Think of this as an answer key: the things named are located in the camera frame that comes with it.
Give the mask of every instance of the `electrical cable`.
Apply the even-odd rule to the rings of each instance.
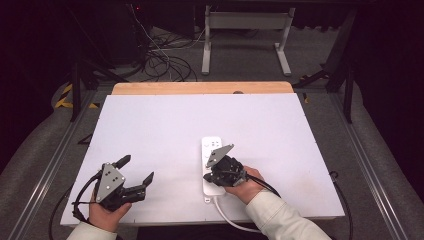
[[[87,190],[88,186],[90,186],[90,184],[92,182],[100,179],[101,176],[102,176],[102,171],[99,171],[99,172],[96,173],[96,175],[92,176],[90,178],[90,180],[88,180],[88,182],[84,185],[84,187],[82,187],[81,191],[78,193],[78,196],[75,199],[75,202],[72,203],[74,205],[74,210],[72,211],[72,213],[73,213],[74,217],[76,219],[80,220],[81,222],[88,223],[87,219],[85,219],[84,215],[81,213],[81,211],[78,208],[78,205],[81,203],[80,199],[82,197],[82,194],[85,192],[85,190]]]
[[[252,176],[252,175],[249,175],[247,173],[246,173],[246,177],[247,177],[247,179],[252,179],[257,184],[259,184],[262,187],[268,189],[269,191],[273,192],[275,195],[277,195],[278,197],[281,198],[281,196],[280,196],[280,194],[278,194],[277,190],[275,190],[271,185],[269,185],[268,183],[266,183],[262,179],[259,179],[259,178],[255,177],[255,176]]]
[[[168,36],[164,40],[159,38],[159,40],[162,43],[156,43],[156,41],[154,39],[158,38],[158,37],[150,37],[150,35],[146,31],[145,27],[137,19],[137,16],[135,14],[133,6],[131,4],[127,4],[127,7],[130,10],[130,12],[132,13],[133,18],[134,18],[135,22],[137,23],[137,26],[139,26],[143,30],[146,37],[151,41],[151,43],[155,47],[154,49],[150,49],[148,51],[148,53],[146,54],[146,56],[147,56],[146,67],[142,71],[144,74],[149,76],[149,78],[140,80],[140,82],[145,82],[145,81],[150,81],[150,80],[159,81],[159,78],[162,77],[162,76],[165,76],[167,73],[169,74],[169,76],[171,78],[170,81],[179,81],[179,82],[185,81],[185,79],[187,79],[191,75],[191,73],[193,73],[194,76],[195,76],[195,81],[197,82],[197,75],[193,71],[193,69],[191,68],[190,64],[187,61],[185,61],[181,58],[178,58],[178,57],[168,56],[163,50],[163,46],[166,46],[164,44],[170,44],[176,39],[178,39],[178,40],[181,39],[181,37],[175,37],[175,38],[171,39],[171,36]],[[163,67],[161,70],[156,69],[157,67],[161,67],[162,65],[165,65],[165,67]],[[184,74],[182,68],[187,69],[188,73]]]
[[[176,35],[174,33],[171,32],[166,32],[166,33],[162,33],[159,35],[155,35],[152,37],[152,39],[157,41],[157,44],[161,46],[161,48],[163,49],[164,47],[168,46],[168,45],[173,45],[173,44],[177,44],[177,43],[181,43],[181,42],[186,42],[184,45],[182,46],[187,46],[190,43],[193,42],[192,39],[187,39],[184,38],[182,36]]]
[[[203,33],[204,32],[205,32],[205,29],[203,29],[203,31],[200,33],[199,37],[194,41],[194,43],[193,43],[193,40],[190,40],[190,41],[188,41],[189,42],[188,44],[185,44],[183,46],[172,47],[172,48],[163,48],[164,46],[175,45],[175,44],[184,42],[184,41],[179,41],[179,42],[171,41],[171,42],[169,42],[167,44],[162,45],[162,51],[178,50],[178,49],[189,49],[189,48],[193,47],[194,45],[196,45],[198,42],[202,42],[202,41],[200,41],[200,38],[203,36]]]
[[[258,230],[258,229],[251,229],[251,228],[245,228],[245,227],[242,227],[242,226],[239,226],[239,225],[237,225],[237,224],[235,224],[234,222],[232,222],[230,219],[228,219],[226,216],[225,216],[225,214],[222,212],[222,210],[221,210],[221,208],[219,207],[219,204],[218,204],[218,197],[217,196],[214,196],[213,197],[213,201],[214,201],[214,203],[215,203],[215,206],[216,206],[216,208],[218,209],[218,212],[221,214],[221,216],[225,219],[225,221],[227,221],[231,226],[233,226],[233,227],[235,227],[235,228],[238,228],[238,229],[240,229],[240,230],[243,230],[243,231],[247,231],[247,232],[254,232],[254,233],[262,233],[260,230]]]
[[[72,187],[74,186],[74,184],[72,184],[68,190],[65,191],[65,193],[62,195],[62,197],[60,197],[59,201],[56,203],[56,206],[54,206],[53,212],[50,216],[50,220],[49,220],[49,239],[53,240],[53,219],[54,216],[56,215],[57,209],[59,208],[59,205],[62,203],[63,199],[65,199],[65,197],[71,192]]]
[[[126,73],[114,73],[114,74],[116,74],[116,75],[118,75],[119,77],[122,77],[122,78],[128,78],[128,77],[131,77],[134,74],[140,72],[143,69],[143,67],[144,67],[143,64],[139,64],[138,67],[136,67],[133,70],[130,70],[130,71],[126,72]],[[97,73],[95,73],[94,76],[96,76],[96,78],[99,79],[99,80],[109,79],[108,77],[104,76],[103,74],[102,75],[97,75]]]
[[[352,213],[350,212],[349,205],[347,203],[346,197],[344,196],[342,189],[337,184],[336,178],[339,176],[339,174],[336,171],[330,172],[331,180],[333,181],[334,187],[336,188],[337,192],[339,192],[340,196],[342,197],[343,203],[346,207],[347,216],[349,218],[349,240],[353,239],[353,221],[352,221]]]

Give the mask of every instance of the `dark background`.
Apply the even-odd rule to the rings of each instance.
[[[0,8],[0,171],[52,113],[52,95],[69,81],[73,49],[62,34],[63,25],[49,11],[51,3],[8,0]],[[424,200],[422,12],[418,1],[386,0],[361,7],[346,56],[355,64],[364,106]],[[343,15],[337,7],[299,7],[293,25],[324,25],[325,31],[340,26]],[[78,41],[81,36],[69,37]]]

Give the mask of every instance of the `power strip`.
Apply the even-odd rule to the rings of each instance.
[[[209,183],[203,176],[211,172],[210,168],[206,167],[206,164],[211,156],[213,150],[222,147],[222,140],[220,137],[204,137],[202,138],[202,169],[203,169],[203,194],[205,195],[205,202],[210,203],[213,197],[221,196],[225,194],[225,189],[219,187],[214,183]]]

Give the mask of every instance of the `metal frame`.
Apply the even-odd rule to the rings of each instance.
[[[211,29],[283,29],[279,43],[275,43],[275,51],[280,60],[285,76],[291,76],[291,70],[284,53],[295,8],[288,13],[244,13],[244,12],[210,12],[210,6],[205,11],[205,46],[203,49],[202,74],[209,75],[212,43]]]
[[[34,191],[32,192],[28,203],[22,211],[21,216],[16,222],[15,227],[10,233],[8,240],[24,239],[25,234],[28,231],[29,226],[31,225],[31,222],[34,220],[34,217],[38,209],[40,208],[41,203],[43,202],[44,197],[46,196],[47,191],[49,190],[50,185],[52,184],[53,179],[62,164],[62,161],[65,158],[70,141],[74,136],[75,131],[78,128],[85,111],[88,109],[88,106],[94,99],[95,94],[95,91],[88,91],[87,95],[84,97],[81,113],[76,116],[75,121],[69,123],[69,126],[66,129],[66,132],[59,143],[59,146],[56,148],[56,151],[50,159],[46,170],[44,171],[37,185],[35,186]]]
[[[387,196],[386,190],[384,190],[383,185],[377,177],[377,173],[374,171],[370,159],[368,158],[368,155],[365,152],[354,127],[344,117],[344,110],[342,109],[340,99],[336,93],[330,93],[329,95],[333,106],[336,108],[336,111],[341,118],[341,121],[343,121],[345,130],[353,145],[353,150],[358,160],[358,164],[361,167],[364,178],[368,183],[371,193],[374,196],[374,200],[380,209],[381,215],[386,222],[390,234],[392,235],[393,239],[408,239],[402,224],[400,223],[400,220],[397,217],[392,204],[390,203],[390,199]]]

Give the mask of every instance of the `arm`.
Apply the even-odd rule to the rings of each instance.
[[[81,222],[69,235],[68,240],[115,240],[119,220],[130,210],[131,203],[125,203],[114,212],[104,209],[100,204],[91,203],[89,222]]]
[[[263,180],[258,170],[247,166],[244,168],[248,174]],[[253,181],[237,187],[226,187],[225,190],[247,205],[247,214],[269,239],[330,239],[283,199]]]

